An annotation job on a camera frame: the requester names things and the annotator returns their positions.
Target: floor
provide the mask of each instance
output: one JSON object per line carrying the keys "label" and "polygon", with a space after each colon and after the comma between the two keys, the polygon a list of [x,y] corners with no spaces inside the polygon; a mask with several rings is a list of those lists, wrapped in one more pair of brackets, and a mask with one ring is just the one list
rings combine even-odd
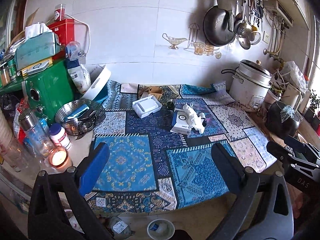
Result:
{"label": "floor", "polygon": [[[272,165],[270,168],[265,170],[264,173],[272,174],[276,170],[280,170],[278,163]],[[148,215],[147,213],[146,215],[126,215],[121,216],[121,219],[131,227],[131,230],[136,231],[135,235],[131,236],[129,240],[150,240],[146,231],[147,225],[152,220],[159,218],[171,221],[176,229],[183,229],[187,231],[194,240],[205,240],[227,214],[234,200],[235,195],[225,194],[219,198],[208,200],[181,210],[171,211],[168,213],[155,213],[154,215]],[[9,211],[10,217],[16,223],[18,228],[26,235],[28,216],[21,214],[20,211],[1,194],[0,201]],[[255,208],[256,205],[252,208],[242,229],[245,229],[250,224]]]}

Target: rice cooker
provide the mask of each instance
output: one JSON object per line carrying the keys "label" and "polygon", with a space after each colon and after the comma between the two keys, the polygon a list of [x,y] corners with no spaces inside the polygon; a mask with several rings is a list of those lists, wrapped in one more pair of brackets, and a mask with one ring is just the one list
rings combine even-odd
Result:
{"label": "rice cooker", "polygon": [[247,112],[257,111],[270,88],[269,71],[249,60],[241,60],[232,76],[229,95]]}

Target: white soap dish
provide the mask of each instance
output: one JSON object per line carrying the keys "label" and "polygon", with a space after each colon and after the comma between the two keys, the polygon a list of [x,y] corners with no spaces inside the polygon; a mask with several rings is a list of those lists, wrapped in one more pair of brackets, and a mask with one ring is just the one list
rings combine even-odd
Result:
{"label": "white soap dish", "polygon": [[151,113],[158,112],[161,107],[161,103],[156,99],[155,96],[141,98],[132,103],[132,108],[140,118],[144,118]]}

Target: windowsill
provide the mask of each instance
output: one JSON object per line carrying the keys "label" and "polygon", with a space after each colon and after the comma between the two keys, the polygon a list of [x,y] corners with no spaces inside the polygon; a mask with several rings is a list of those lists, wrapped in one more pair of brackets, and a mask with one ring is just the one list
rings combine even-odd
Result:
{"label": "windowsill", "polygon": [[311,143],[318,149],[320,149],[320,138],[317,135],[316,131],[313,130],[311,125],[303,118],[300,123],[298,132],[307,140],[307,142]]}

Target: patterned tablecloth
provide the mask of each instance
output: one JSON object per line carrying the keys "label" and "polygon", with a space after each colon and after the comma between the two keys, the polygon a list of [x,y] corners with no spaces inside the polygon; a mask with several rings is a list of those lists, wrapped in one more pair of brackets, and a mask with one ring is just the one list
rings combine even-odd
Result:
{"label": "patterned tablecloth", "polygon": [[225,83],[210,88],[161,86],[160,100],[176,108],[192,103],[205,113],[204,133],[171,133],[173,112],[165,106],[140,119],[132,109],[145,86],[108,81],[105,121],[94,130],[92,149],[110,147],[110,158],[93,191],[85,196],[95,213],[174,210],[223,195],[228,188],[211,158],[220,142],[243,166],[262,172],[276,159],[266,151],[265,135],[227,93]]}

